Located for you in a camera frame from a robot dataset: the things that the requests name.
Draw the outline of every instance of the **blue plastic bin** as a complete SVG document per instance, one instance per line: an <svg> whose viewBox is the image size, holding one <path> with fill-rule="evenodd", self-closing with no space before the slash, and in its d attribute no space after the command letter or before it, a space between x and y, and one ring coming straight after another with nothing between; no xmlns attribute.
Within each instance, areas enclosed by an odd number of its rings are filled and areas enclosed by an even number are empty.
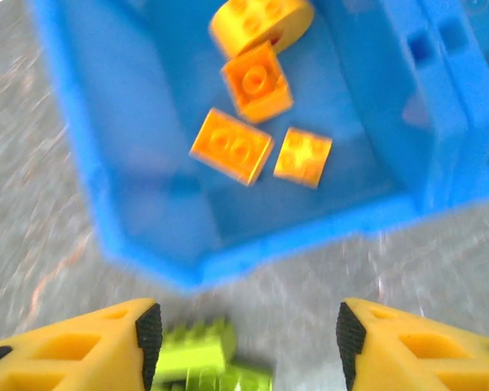
<svg viewBox="0 0 489 391"><path fill-rule="evenodd" d="M198 288L489 197L487 0L314 0L251 187L188 156L211 108L236 116L208 34L222 0L31 2L109 259ZM317 190L272 175L289 126L334 141Z"/></svg>

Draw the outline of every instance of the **bin floor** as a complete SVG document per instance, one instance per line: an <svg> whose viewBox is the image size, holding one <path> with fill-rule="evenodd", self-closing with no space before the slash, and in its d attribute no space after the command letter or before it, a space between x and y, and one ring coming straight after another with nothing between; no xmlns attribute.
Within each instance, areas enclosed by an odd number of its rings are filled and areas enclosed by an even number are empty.
<svg viewBox="0 0 489 391"><path fill-rule="evenodd" d="M89 7L83 3L67 0L66 7ZM214 250L401 190L373 153L341 74L327 22L319 12L303 38L279 56L295 104L289 112L257 126L274 137L275 147L256 184L244 187L188 156L211 108L236 116L220 75L225 59L208 32L209 21L221 4L220 0L149 4L150 17L145 20L152 25L158 64L165 74L163 84L156 81L160 84L156 90L171 96L170 110L160 113L152 112L151 91L134 87L147 69L137 72L126 67L120 75L112 69L112 61L97 52L102 50L100 45L90 45L101 31L98 23L110 28L108 18L93 21L85 10L68 17L90 112L99 124L98 145L112 168L111 196L123 229L145 248L185 264ZM118 34L116 39L119 47L123 43L119 41L129 38ZM112 82L120 77L123 81ZM105 121L106 117L118 121ZM120 123L131 123L132 130L120 130ZM290 126L333 139L317 190L272 175ZM126 160L120 158L120 151L125 151ZM164 158L167 153L173 158ZM132 156L130 163L127 156ZM165 167L160 173L145 170L145 164L152 166L156 161Z"/></svg>

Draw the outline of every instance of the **floor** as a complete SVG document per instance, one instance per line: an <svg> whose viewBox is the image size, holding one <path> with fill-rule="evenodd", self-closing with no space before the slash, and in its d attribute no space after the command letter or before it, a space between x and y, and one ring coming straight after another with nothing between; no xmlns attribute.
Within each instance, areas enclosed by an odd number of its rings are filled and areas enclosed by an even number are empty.
<svg viewBox="0 0 489 391"><path fill-rule="evenodd" d="M195 297L104 262L66 127L21 0L0 3L0 338L135 297L166 323L226 314L275 390L345 388L334 327L362 297L489 336L489 204L375 239L352 237Z"/></svg>

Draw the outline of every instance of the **gray concrete floor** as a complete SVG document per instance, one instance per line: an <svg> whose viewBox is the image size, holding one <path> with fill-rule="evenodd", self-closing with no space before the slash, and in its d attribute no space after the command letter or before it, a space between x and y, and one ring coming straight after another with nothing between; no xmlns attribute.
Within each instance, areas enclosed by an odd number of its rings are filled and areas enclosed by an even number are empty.
<svg viewBox="0 0 489 391"><path fill-rule="evenodd" d="M0 3L0 338L135 297L166 323L228 315L240 355L275 389L343 390L334 326L344 297L489 336L489 204L366 240L353 237L186 298L104 262L66 128L21 0Z"/></svg>

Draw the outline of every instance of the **yellow round brick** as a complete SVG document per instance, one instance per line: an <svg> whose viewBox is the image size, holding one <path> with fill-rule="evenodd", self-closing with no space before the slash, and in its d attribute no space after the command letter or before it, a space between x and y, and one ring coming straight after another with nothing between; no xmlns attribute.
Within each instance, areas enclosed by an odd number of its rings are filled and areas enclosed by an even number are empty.
<svg viewBox="0 0 489 391"><path fill-rule="evenodd" d="M306 32L314 14L307 0L229 0L214 15L210 32L229 58L267 41L280 53Z"/></svg>

